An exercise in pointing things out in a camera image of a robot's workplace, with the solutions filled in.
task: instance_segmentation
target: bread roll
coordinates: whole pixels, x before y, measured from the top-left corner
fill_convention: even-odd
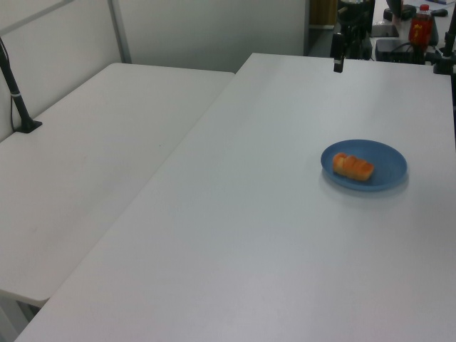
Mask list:
[[[354,155],[347,155],[340,152],[333,158],[334,172],[352,180],[365,182],[372,175],[373,169],[374,166],[372,164]]]

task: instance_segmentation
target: metal frame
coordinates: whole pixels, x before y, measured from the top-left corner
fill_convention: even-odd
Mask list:
[[[3,36],[4,34],[7,34],[11,31],[14,31],[14,30],[18,29],[19,27],[21,27],[25,24],[28,24],[35,19],[41,18],[42,16],[45,16],[47,13],[55,11],[56,9],[58,9],[62,6],[65,6],[66,4],[69,4],[71,2],[73,2],[73,0],[61,0],[58,4],[52,5],[52,6],[48,7],[47,9],[44,9],[43,11],[39,11],[38,13],[35,13],[31,16],[28,16],[27,18],[19,20],[10,26],[2,28],[2,29],[0,29],[0,36]]]

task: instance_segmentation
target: black cable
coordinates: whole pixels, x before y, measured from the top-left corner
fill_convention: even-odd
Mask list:
[[[6,59],[7,59],[7,61],[8,61],[8,64],[9,64],[8,51],[6,50],[5,44],[4,44],[4,42],[1,40],[1,37],[0,37],[0,45],[1,45],[1,48],[3,49],[3,51],[5,51],[5,56],[6,56]]]
[[[3,49],[6,60],[8,61],[8,64],[9,64],[8,51],[6,50],[5,44],[4,44],[3,40],[1,39],[1,37],[0,37],[0,47]],[[11,122],[11,129],[13,130],[13,133],[14,133],[14,132],[16,132],[16,130],[14,129],[14,124],[13,124],[13,96],[12,95],[9,96],[9,120]]]
[[[404,44],[400,44],[399,46],[396,46],[393,50],[390,51],[390,54],[392,54],[394,51],[400,49],[400,48],[403,48],[404,46],[407,46],[407,45],[411,45],[409,42],[407,43],[404,43]]]
[[[14,124],[13,124],[13,96],[9,97],[9,119],[11,121],[11,129],[13,130],[13,133],[16,132],[14,129]]]

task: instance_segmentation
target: white wall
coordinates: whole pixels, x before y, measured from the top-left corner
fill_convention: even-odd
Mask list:
[[[133,63],[237,72],[253,52],[305,51],[309,0],[113,1]]]
[[[2,39],[32,118],[120,61],[108,0],[74,0]],[[1,75],[0,141],[10,134],[9,89]]]

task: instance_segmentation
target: tabletop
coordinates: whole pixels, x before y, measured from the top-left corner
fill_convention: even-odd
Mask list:
[[[333,184],[354,138],[408,180]],[[454,341],[455,179],[449,77],[254,54],[17,341]]]
[[[0,144],[0,294],[37,306],[233,74],[113,64]]]

